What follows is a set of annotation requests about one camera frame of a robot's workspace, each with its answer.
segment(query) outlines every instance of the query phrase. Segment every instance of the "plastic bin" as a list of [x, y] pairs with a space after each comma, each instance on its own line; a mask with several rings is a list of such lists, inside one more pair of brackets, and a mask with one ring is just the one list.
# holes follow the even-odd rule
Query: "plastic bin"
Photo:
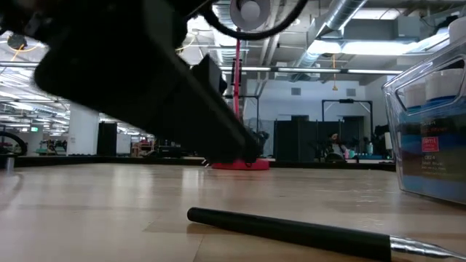
[[400, 188], [466, 205], [466, 38], [383, 86]]

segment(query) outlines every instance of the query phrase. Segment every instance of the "wall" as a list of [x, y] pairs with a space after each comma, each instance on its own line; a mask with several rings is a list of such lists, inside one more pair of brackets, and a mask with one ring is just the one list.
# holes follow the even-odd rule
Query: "wall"
[[[382, 86], [391, 80], [392, 76], [382, 76], [377, 80], [366, 85], [366, 98], [373, 102], [373, 115], [374, 115], [374, 128], [378, 125], [388, 124], [387, 108], [385, 106], [385, 98], [382, 92]], [[371, 127], [369, 124], [369, 116], [366, 117], [365, 123], [365, 136], [371, 134]]]
[[[248, 87], [255, 87], [256, 81], [249, 80]], [[322, 100], [345, 99], [347, 88], [356, 89], [355, 100], [365, 100], [366, 90], [358, 82], [337, 82], [338, 91], [333, 91], [333, 82], [296, 82], [269, 80], [259, 101], [259, 119], [288, 120], [291, 115], [309, 115], [312, 120], [322, 120]], [[291, 88], [301, 88], [301, 96], [291, 95]], [[343, 116], [365, 116], [368, 112], [359, 104], [326, 103], [326, 121], [337, 121]], [[244, 119], [256, 118], [256, 100], [248, 99]]]

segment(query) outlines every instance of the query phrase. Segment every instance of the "wooden table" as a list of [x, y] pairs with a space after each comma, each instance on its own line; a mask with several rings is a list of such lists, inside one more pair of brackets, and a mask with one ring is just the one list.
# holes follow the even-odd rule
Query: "wooden table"
[[362, 261], [187, 221], [193, 206], [412, 237], [466, 250], [466, 211], [402, 194], [395, 173], [138, 164], [0, 174], [0, 261]]

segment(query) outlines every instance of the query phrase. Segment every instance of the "ceiling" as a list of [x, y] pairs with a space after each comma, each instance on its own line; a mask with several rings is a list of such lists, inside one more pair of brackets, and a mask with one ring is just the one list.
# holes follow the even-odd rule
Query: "ceiling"
[[[272, 13], [276, 12], [276, 20], [267, 21], [270, 27], [277, 24], [293, 8], [296, 0], [272, 0]], [[241, 43], [242, 58], [246, 66], [293, 66], [301, 55], [307, 50], [307, 32], [312, 19], [325, 14], [331, 1], [309, 1], [306, 9], [302, 12], [294, 25], [282, 32], [273, 45], [271, 39], [266, 41], [243, 41]], [[458, 10], [465, 4], [464, 1], [398, 1], [398, 0], [368, 0], [364, 7], [353, 17], [353, 19], [370, 20], [394, 20], [399, 16], [419, 16], [419, 14], [431, 15], [432, 17], [447, 15], [450, 11]], [[228, 0], [218, 2], [218, 11], [228, 13]], [[432, 33], [433, 28], [423, 25], [424, 34]], [[234, 57], [234, 47], [222, 44], [221, 37], [214, 32], [210, 26], [205, 24], [202, 18], [197, 18], [189, 23], [190, 33], [186, 37], [181, 57], [188, 63], [194, 65], [210, 54], [219, 65], [231, 65]], [[0, 36], [0, 61], [39, 62], [47, 52], [47, 47], [32, 39], [28, 40], [28, 46], [22, 52], [17, 52], [7, 45], [8, 33]], [[335, 54], [321, 55], [316, 63], [323, 68], [360, 68], [360, 69], [396, 69], [403, 70], [419, 62], [428, 53], [393, 56], [393, 55], [350, 55]], [[15, 123], [47, 123], [36, 121], [38, 118], [50, 122], [60, 121], [64, 127], [68, 125], [69, 102], [61, 98], [48, 95], [36, 88], [31, 81], [33, 71], [24, 68], [0, 68], [0, 123], [12, 125]], [[248, 74], [248, 78], [256, 79], [257, 75]], [[359, 81], [367, 84], [373, 78], [361, 75], [337, 75], [337, 80]], [[314, 81], [327, 82], [333, 80], [333, 75], [322, 74]], [[11, 100], [31, 100], [27, 103], [11, 103]], [[66, 128], [49, 128], [48, 132], [62, 133]]]

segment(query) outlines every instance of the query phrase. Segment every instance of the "pillar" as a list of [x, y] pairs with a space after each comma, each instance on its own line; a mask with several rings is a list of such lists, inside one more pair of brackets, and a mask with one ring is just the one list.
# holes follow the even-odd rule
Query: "pillar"
[[27, 156], [38, 156], [36, 150], [41, 147], [41, 142], [44, 140], [44, 126], [32, 124], [24, 138], [24, 142], [28, 144]]
[[99, 113], [78, 104], [71, 104], [67, 155], [97, 154]]

